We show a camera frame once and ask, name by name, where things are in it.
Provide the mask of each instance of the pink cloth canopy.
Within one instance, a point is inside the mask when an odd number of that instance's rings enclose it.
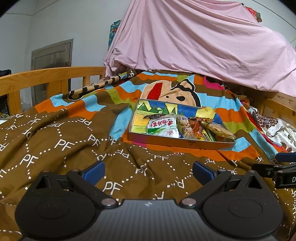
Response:
[[[132,0],[104,59],[126,69],[195,72],[296,97],[296,52],[241,3]]]

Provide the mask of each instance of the wooden door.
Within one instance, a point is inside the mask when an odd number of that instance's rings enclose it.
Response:
[[[44,48],[34,50],[31,58],[31,70],[56,67],[69,67],[72,60],[73,39],[55,43]],[[46,99],[47,84],[31,87],[33,106]]]

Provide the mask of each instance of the wooden bed frame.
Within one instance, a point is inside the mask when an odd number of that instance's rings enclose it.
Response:
[[[90,76],[105,77],[106,67],[61,67],[32,70],[0,77],[0,96],[8,95],[10,115],[22,112],[20,90],[47,83],[46,96],[50,98],[68,92],[68,79],[82,77],[82,86],[90,84]],[[254,107],[266,117],[281,118],[296,126],[296,98],[282,93],[258,91],[229,83],[231,90],[243,89],[244,95],[252,97]]]
[[[90,84],[91,76],[99,75],[102,79],[105,73],[106,67],[62,67],[11,74],[0,77],[0,96],[8,95],[9,113],[15,115],[22,112],[21,89],[47,83],[46,97],[50,98],[68,92],[68,79],[82,77],[84,87]]]

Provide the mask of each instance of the wrapped snack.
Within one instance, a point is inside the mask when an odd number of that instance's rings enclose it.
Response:
[[[221,126],[220,124],[217,123],[206,123],[206,122],[202,122],[202,125],[205,128],[208,128],[209,130],[211,130],[213,133],[215,133],[217,136],[220,137],[225,137],[225,138],[229,138],[234,140],[235,139],[235,134],[233,134],[232,132],[230,132],[229,130],[225,129],[223,126]]]
[[[172,114],[172,113],[169,114],[169,115],[167,115],[167,114],[151,114],[151,115],[144,116],[143,119],[151,119],[151,120],[153,120],[153,119],[164,118],[164,117],[172,117],[174,115],[175,114]]]
[[[191,120],[192,118],[188,118],[189,124],[193,130],[193,134],[197,137],[200,141],[215,141],[211,132],[204,128],[199,121],[199,117],[195,118],[195,120]]]
[[[190,121],[204,121],[204,122],[213,122],[214,119],[211,118],[202,118],[202,117],[198,117],[198,116],[192,116],[190,118],[188,118],[188,120]]]
[[[165,114],[152,114],[152,115],[146,115],[143,117],[143,119],[158,119],[165,116]]]
[[[147,125],[147,134],[163,137],[179,137],[175,117],[152,119]]]
[[[208,136],[210,137],[211,141],[216,141],[214,134],[208,128],[205,128],[205,131],[208,134]]]
[[[184,138],[196,139],[193,130],[189,124],[189,121],[184,115],[176,115],[177,126]]]

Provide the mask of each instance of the brown blanket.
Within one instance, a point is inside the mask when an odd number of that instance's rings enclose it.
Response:
[[[195,161],[236,175],[244,174],[254,163],[271,163],[270,150],[283,150],[264,139],[245,108],[222,86],[188,73],[153,71],[135,75],[129,71],[54,96],[0,125],[0,241],[21,238],[14,220],[15,207],[45,169],[65,174],[103,160],[105,176],[96,187],[119,202],[124,198],[179,202],[201,187],[192,175]],[[228,129],[236,133],[239,145],[231,151],[213,151],[132,143],[128,140],[128,123],[141,95],[212,106]],[[286,240],[294,232],[296,192],[275,190],[272,180],[266,182],[284,209],[285,219],[277,236]]]

